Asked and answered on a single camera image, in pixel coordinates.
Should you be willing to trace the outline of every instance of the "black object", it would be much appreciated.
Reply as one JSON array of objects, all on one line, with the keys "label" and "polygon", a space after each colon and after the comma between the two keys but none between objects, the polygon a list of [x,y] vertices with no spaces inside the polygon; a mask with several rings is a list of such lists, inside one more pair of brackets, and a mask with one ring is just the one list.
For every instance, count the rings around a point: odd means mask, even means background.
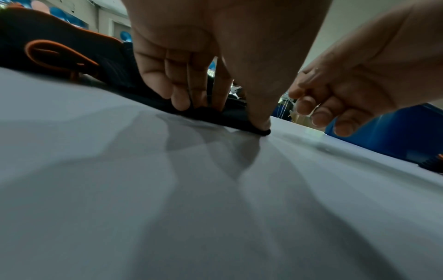
[{"label": "black object", "polygon": [[443,173],[443,154],[437,155],[433,158],[428,159],[427,161],[419,163],[419,166],[429,171]]},{"label": "black object", "polygon": [[[193,119],[268,135],[247,118],[242,101],[228,99],[223,112],[211,108],[176,110],[147,87],[137,69],[132,43],[80,29],[43,12],[9,7],[0,10],[0,66],[71,78],[90,74],[111,85],[126,98]],[[213,79],[208,78],[208,103]]]}]

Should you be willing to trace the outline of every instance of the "white wall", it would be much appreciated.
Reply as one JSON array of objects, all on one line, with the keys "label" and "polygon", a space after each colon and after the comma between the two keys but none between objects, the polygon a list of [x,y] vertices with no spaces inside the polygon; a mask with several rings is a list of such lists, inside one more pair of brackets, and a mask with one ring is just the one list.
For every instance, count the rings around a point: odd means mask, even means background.
[{"label": "white wall", "polygon": [[334,0],[303,66],[347,33],[401,2],[404,0]]},{"label": "white wall", "polygon": [[127,17],[116,15],[105,9],[98,10],[98,32],[114,36],[114,23],[131,26]]},{"label": "white wall", "polygon": [[47,0],[52,5],[83,20],[89,25],[89,30],[98,31],[98,8],[87,0]]}]

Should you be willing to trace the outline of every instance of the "blue container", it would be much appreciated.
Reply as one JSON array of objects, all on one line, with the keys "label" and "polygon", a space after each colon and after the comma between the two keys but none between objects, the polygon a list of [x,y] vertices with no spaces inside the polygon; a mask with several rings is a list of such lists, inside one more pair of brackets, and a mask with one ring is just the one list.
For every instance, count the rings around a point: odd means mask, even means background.
[{"label": "blue container", "polygon": [[335,135],[334,124],[326,134],[401,160],[420,163],[443,153],[443,110],[431,104],[380,116],[350,137]]}]

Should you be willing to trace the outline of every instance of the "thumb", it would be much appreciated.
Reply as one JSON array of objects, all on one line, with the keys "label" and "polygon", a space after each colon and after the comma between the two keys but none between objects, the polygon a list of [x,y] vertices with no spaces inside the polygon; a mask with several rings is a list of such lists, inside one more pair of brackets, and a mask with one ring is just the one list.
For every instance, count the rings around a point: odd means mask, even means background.
[{"label": "thumb", "polygon": [[368,22],[344,37],[302,70],[304,89],[324,86],[346,71],[376,58],[393,40],[413,5],[402,5]]}]

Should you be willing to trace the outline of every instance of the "hand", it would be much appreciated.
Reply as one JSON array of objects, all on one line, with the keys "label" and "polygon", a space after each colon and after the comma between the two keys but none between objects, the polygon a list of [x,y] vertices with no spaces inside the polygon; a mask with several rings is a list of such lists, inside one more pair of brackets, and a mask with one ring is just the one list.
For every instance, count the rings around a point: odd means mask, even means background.
[{"label": "hand", "polygon": [[308,65],[289,92],[316,126],[349,136],[376,116],[443,97],[443,1],[378,17]]},{"label": "hand", "polygon": [[289,88],[331,0],[124,0],[145,83],[178,110],[206,106],[207,69],[217,62],[212,107],[221,111],[233,78],[248,92],[253,125]]}]

